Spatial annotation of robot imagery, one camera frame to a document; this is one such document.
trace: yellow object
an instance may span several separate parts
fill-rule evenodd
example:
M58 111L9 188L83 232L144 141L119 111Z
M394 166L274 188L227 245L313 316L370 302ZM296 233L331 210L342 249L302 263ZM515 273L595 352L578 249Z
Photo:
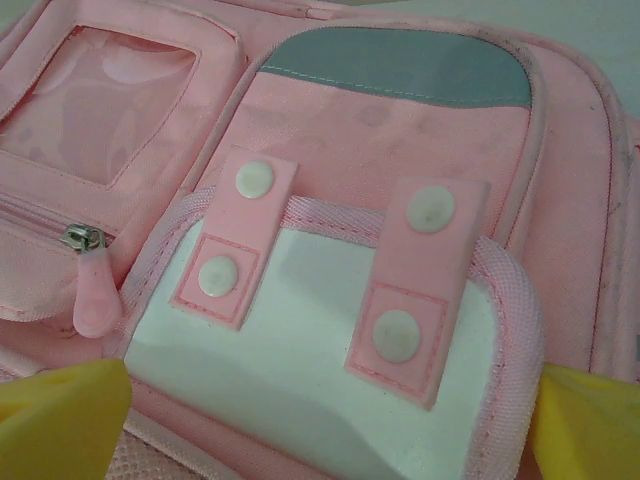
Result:
M0 477L104 480L130 404L120 360L0 385Z
M640 479L640 387L546 364L529 439L545 480Z

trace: pink strap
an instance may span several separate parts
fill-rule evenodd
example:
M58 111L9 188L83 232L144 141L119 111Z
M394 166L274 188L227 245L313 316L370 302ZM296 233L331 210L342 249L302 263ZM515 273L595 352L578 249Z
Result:
M347 356L348 371L433 406L488 193L486 182L398 181ZM415 215L420 202L426 209L422 217ZM448 222L447 212L453 215ZM438 231L433 233L414 228L434 225Z
M280 228L297 168L287 160L231 149L172 299L174 306L240 329Z

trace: stitching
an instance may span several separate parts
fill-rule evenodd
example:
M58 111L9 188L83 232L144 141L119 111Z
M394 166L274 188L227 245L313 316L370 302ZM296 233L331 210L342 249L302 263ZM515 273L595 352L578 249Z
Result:
M253 255L253 261L251 263L251 270L249 271L249 276L247 277L247 279L244 282L244 288L242 289L242 292L240 292L240 297L238 298L238 300L236 301L236 305L233 309L233 312L231 313L230 316L226 316L222 313L216 312L215 310L211 310L207 307L202 307L200 305L196 305L192 302L189 302L187 300L185 300L184 298L182 298L182 292L184 291L184 287L187 284L187 280L191 277L191 273L193 272L193 267L196 263L196 261L198 260L198 258L200 257L200 253L202 252L202 248L205 245L205 242L207 240L211 240L213 242L216 243L221 243L222 245L227 245L230 246L232 248L237 248L238 250L242 250L244 252L250 253L251 255ZM207 315L211 315L212 317L217 318L218 320L222 320L225 323L229 323L229 324L233 324L234 321L236 320L236 317L238 316L238 311L240 310L240 307L242 306L242 304L245 301L245 298L247 296L247 293L249 292L249 288L251 287L251 284L253 282L253 277L254 274L256 273L256 270L258 269L258 263L260 260L260 252L258 252L257 250L253 250L245 245L241 245L239 243L235 243L235 242L231 242L229 240L225 240L223 238L220 237L215 237L213 235L209 235L209 234L204 234L202 237L202 240L200 241L200 244L198 245L198 250L197 252L193 255L193 262L189 265L189 267L187 269L185 269L185 273L183 276L183 281L181 282L180 285L180 291L177 295L175 295L174 297L174 301L176 303L178 303L179 305L182 305L183 307L186 308L190 308L193 310L196 310L198 312L202 312L202 313L206 313Z
M177 48L181 48L183 50L189 51L191 53L193 53L195 55L195 60L193 62L193 66L191 67L189 74L187 75L187 78L184 82L184 88L181 89L181 91L179 92L179 94L176 96L176 100L173 103L173 105L171 106L171 108L168 110L167 114L165 115L165 118L162 120L162 122L160 123L160 125L158 126L158 128L156 128L154 130L154 133L152 133L149 138L147 139L147 141L145 143L143 143L138 149L137 151L131 155L129 157L129 159L127 160L127 162L125 163L125 165L119 170L119 172L113 177L113 179L108 183L108 184L102 184L102 183L97 183L97 182L92 182L90 180L86 180L80 177L76 177L74 175L71 175L69 173L66 172L61 172L59 170L56 170L54 168L51 167L46 167L44 165L38 164L37 162L33 162L32 160L29 160L27 158L22 158L22 157L18 157L15 155L15 158L30 164L30 165L35 165L36 167L39 167L47 172L52 172L52 173L56 173L60 176L62 176L63 178L68 178L69 180L72 180L74 182L83 184L83 185L88 185L91 187L98 187L100 190L105 190L105 191L109 191L111 190L116 183L118 183L118 181L120 180L120 178L124 175L124 173L129 169L129 167L136 162L136 159L140 156L141 153L143 153L143 151L149 146L149 144L153 141L157 142L162 142L162 141L166 141L167 143L170 144L174 144L177 143L174 140L171 139L167 139L167 134L162 132L162 129L165 127L166 123L169 121L170 118L173 118L174 113L176 112L176 110L184 110L185 107L190 107L191 106L191 102L188 101L188 99L184 99L184 97L187 95L187 91L189 90L189 87L191 86L191 83L193 81L193 78L196 74L196 71L198 71L199 67L200 67L200 60L202 57L202 51L192 45L186 45L182 42L178 42L177 39L173 38L173 37L167 37L166 39L161 39L158 38L156 36L147 36L147 35L142 35L139 32L133 31L131 29L128 28L120 28L117 27L115 25L112 24L108 24L108 23L100 23L100 22L85 22L83 23L83 25L78 25L77 23L77 19L74 19L70 24L70 30L69 28L67 28L68 33L65 34L62 38L62 40L54 45L46 54L46 56L44 57L43 61L40 63L40 65L38 66L38 69L36 70L36 74L34 75L34 79L31 80L31 84L34 84L40 77L41 75L44 73L44 70L46 69L46 67L51 63L51 61L53 60L53 56L51 56L52 52L55 51L57 52L62 45L65 43L66 39L71 35L71 33L73 32L73 30L76 27L89 27L89 28L98 28L101 30L108 30L110 32L113 33L120 33L123 35L129 35L129 36L135 36L137 38L143 38L145 40L149 40L149 41L154 41L157 43L162 43L164 45L167 45L170 41L173 44L171 46L177 47ZM19 95L19 98L22 99L24 98L27 93L28 93L29 89L25 90L22 94ZM4 118L5 116L9 115L15 108L16 105L13 105L11 107L9 107L1 116L0 118ZM171 162L171 159L167 160L167 165L168 166Z
M331 230L340 230L342 232L352 233L354 235L363 235L365 237L373 238L373 239L376 239L376 240L379 238L379 235L377 235L375 233L367 232L367 231L364 231L364 230L358 230L356 228L349 228L349 227L341 227L339 225L328 223L328 222L324 222L322 220L313 220L311 218L298 217L298 216L293 216L293 215L290 215L288 213L285 213L284 216L283 216L283 221L287 221L287 220L291 221L291 222L299 221L299 222L303 222L303 223L308 223L310 225L318 225L320 227L326 227L326 228L329 228Z
M357 363L355 361L355 357L358 355L358 352L360 351L360 346L362 344L362 336L364 335L364 324L362 324L362 326L358 328L358 333L357 333L358 338L357 338L357 341L356 341L356 344L355 344L355 347L354 347L354 350L353 350L353 357L351 357L351 360L349 361L349 365L352 368L354 368L354 369L356 369L358 371L361 371L363 373L366 373L366 374L378 379L382 383L385 383L387 385L392 385L392 386L398 388L399 390L402 390L404 392L407 392L407 393L411 394L412 396L416 397L417 400L421 400L422 395L424 395L427 392L427 388L429 386L429 381L431 380L431 373L433 371L434 359L435 359L438 351L440 350L440 342L442 340L442 332L444 331L444 324L446 323L446 320L447 320L447 310L449 308L449 302L447 300L444 300L444 299L441 299L441 298L432 297L430 295L425 295L423 293L414 292L414 291L408 290L406 288L396 287L396 286L389 285L389 284L382 283L382 282L375 282L373 284L373 286L371 287L371 289L370 289L370 293L367 296L367 302L366 302L366 306L364 308L364 314L358 320L358 324L360 324L360 322L366 322L367 318L369 318L369 313L370 313L370 310L371 310L371 303L373 302L373 298L375 297L376 290L379 289L379 288L387 289L387 290L395 290L395 291L397 291L399 293L402 293L404 295L416 297L416 298L419 298L421 300L432 302L432 303L435 303L437 305L440 305L441 310L440 310L440 316L439 316L438 333L436 334L434 345L431 347L431 352L429 353L429 361L428 361L428 364L427 364L427 371L426 371L426 374L425 374L425 378L423 379L422 383L420 384L420 389L414 389L414 388L411 388L411 387L409 387L407 385L404 385L404 384L398 382L397 380L393 380L392 378L389 378L386 375L382 375L379 372L371 370L371 369L369 369L369 368Z
M493 362L493 364L498 368L498 380L496 382L495 393L488 405L491 413L486 423L486 427L485 427L486 432L482 437L481 444L480 444L480 452L478 454L480 457L480 460L484 461L487 443L489 441L489 438L491 437L491 433L490 433L491 427L496 417L496 404L501 398L500 389L502 387L502 381L504 379L503 373L504 373L504 366L506 364L506 349L504 348L504 346L505 346L505 341L509 336L509 333L508 333L508 322L506 320L506 314L505 314L504 301L502 299L502 296L498 295L497 293L497 286L495 285L495 282L493 281L493 279L490 278L487 272L476 263L475 260L471 263L471 266L472 268L476 269L476 273L480 275L482 279L486 282L486 285L489 289L489 295L491 296L491 300L493 301L493 304L496 307L496 310L498 311L498 317L500 318L500 323L498 324L499 328L498 328L497 336L499 340L501 340L501 342L498 348L496 349L498 352L500 352L500 357L497 359L497 361ZM477 478L484 478L484 468L485 467L482 464L478 466L478 469L476 470L476 473L475 473L475 476Z
M381 88L381 87L372 87L370 85L363 85L363 84L360 84L360 83L338 81L338 80L334 80L334 79L331 79L331 78L307 75L305 73L297 72L295 70L289 70L288 68L282 68L282 67L274 67L272 65L266 65L266 66L262 67L261 70L262 71L267 71L267 72L268 71L281 71L281 72L290 73L290 74L292 74L294 76L297 76L297 77L310 78L312 80L319 80L319 81L322 81L322 82L329 82L329 83L332 83L332 84L337 85L337 86L349 86L349 87L362 88L363 90L368 90L368 91L372 91L372 92L393 93L395 95L404 95L404 96L408 96L408 97L424 98L424 99L427 99L427 100L436 100L436 101L441 102L441 103L451 103L451 104L459 104L459 105L466 104L466 103L477 103L479 105L482 105L482 104L486 105L486 104L495 102L497 100L521 100L520 97L495 97L495 98L483 99L483 100L451 100L451 99L445 99L445 98L442 98L442 97L434 97L434 96L431 96L431 95L424 95L424 94L421 94L421 93L403 92L403 91L391 90L391 89Z

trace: gray panel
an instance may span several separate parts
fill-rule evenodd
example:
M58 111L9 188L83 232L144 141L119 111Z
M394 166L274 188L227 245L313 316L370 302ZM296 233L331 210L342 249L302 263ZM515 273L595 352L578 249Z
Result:
M261 71L432 105L531 105L529 80L515 57L452 33L311 30L286 40Z

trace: zipper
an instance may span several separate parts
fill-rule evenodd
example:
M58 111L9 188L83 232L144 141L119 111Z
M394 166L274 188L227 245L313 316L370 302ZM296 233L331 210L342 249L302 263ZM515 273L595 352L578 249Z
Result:
M73 326L80 335L98 338L115 327L122 317L122 304L107 251L112 235L4 193L0 193L0 221L78 253Z
M122 318L104 232L90 225L69 225L60 241L78 253L78 285L73 326L87 338L109 333Z
M57 242L69 225L77 223L64 215L35 207L6 193L0 193L0 221L2 220L49 242ZM105 233L104 236L106 245L110 245L113 235Z

